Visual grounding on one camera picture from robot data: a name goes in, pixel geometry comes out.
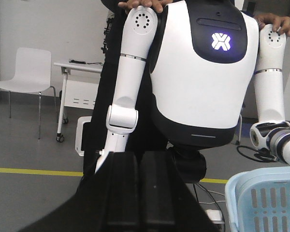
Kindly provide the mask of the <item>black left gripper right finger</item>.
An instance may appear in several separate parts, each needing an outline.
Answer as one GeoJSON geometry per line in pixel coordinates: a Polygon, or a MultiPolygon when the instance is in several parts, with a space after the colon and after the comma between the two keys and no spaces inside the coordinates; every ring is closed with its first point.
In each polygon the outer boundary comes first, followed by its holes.
{"type": "Polygon", "coordinates": [[[139,169],[141,232],[216,232],[167,151],[147,151],[139,169]]]}

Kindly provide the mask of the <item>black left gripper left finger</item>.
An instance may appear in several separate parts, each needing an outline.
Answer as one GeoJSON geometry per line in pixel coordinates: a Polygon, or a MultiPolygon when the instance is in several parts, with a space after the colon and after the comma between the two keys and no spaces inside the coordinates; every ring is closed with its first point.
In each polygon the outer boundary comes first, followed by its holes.
{"type": "Polygon", "coordinates": [[[69,200],[22,231],[139,231],[137,169],[132,152],[111,152],[69,200]]]}

